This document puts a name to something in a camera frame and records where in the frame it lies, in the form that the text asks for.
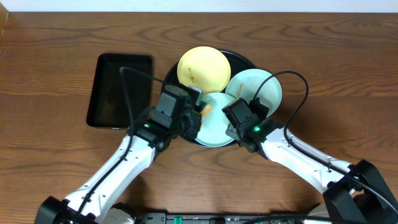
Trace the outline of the light blue plate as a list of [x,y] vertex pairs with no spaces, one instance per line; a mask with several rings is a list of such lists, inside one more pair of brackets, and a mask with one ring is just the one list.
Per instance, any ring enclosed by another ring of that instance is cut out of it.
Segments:
[[234,98],[226,93],[209,93],[203,97],[203,101],[211,110],[201,119],[201,128],[195,138],[197,142],[208,147],[221,147],[234,141],[226,134],[230,122],[222,112],[233,100]]

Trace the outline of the yellow green sponge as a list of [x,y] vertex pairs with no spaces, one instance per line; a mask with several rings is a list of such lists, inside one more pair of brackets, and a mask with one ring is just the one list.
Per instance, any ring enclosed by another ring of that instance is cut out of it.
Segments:
[[208,103],[206,103],[204,101],[202,101],[200,103],[200,114],[201,114],[202,117],[208,115],[211,110],[212,110],[212,107]]

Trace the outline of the pale green plate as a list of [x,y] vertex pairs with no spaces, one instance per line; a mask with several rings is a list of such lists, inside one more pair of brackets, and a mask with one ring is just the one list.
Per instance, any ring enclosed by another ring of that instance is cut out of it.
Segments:
[[[225,93],[234,98],[243,98],[249,103],[262,82],[272,74],[258,68],[237,73],[228,83]],[[269,108],[267,116],[272,115],[282,101],[282,87],[276,77],[268,80],[257,94],[262,105]]]

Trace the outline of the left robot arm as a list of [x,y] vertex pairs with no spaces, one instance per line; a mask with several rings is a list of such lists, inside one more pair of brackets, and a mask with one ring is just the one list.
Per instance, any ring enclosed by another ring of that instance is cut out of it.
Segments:
[[177,136],[196,138],[201,119],[210,110],[205,102],[168,103],[143,111],[116,152],[79,189],[63,200],[53,196],[39,207],[36,223],[103,223],[115,201],[158,153]]

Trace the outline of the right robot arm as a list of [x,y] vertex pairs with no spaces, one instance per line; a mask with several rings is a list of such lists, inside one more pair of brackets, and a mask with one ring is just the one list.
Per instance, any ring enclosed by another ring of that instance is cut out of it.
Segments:
[[301,220],[329,223],[397,223],[397,200],[379,170],[361,160],[351,164],[296,138],[273,119],[231,118],[226,133],[249,152],[296,173],[322,195],[326,217]]

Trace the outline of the black rectangular tray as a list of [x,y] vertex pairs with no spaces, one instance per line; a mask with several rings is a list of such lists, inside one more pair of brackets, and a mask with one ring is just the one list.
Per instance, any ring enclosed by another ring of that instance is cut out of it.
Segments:
[[153,75],[152,57],[103,53],[97,59],[86,123],[96,128],[127,128],[130,125],[121,79],[126,83],[133,118],[149,107],[152,80],[132,71]]

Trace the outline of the yellow plate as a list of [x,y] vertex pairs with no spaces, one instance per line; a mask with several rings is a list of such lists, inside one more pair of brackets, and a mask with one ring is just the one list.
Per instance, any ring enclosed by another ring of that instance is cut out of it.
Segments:
[[177,65],[184,86],[200,88],[204,94],[223,91],[231,78],[231,65],[220,50],[200,46],[185,52]]

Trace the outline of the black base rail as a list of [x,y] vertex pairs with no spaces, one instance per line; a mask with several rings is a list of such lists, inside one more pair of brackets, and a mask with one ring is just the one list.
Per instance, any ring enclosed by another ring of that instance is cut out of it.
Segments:
[[133,208],[124,203],[113,205],[103,220],[105,224],[242,224],[265,217],[261,213],[173,213],[166,209]]

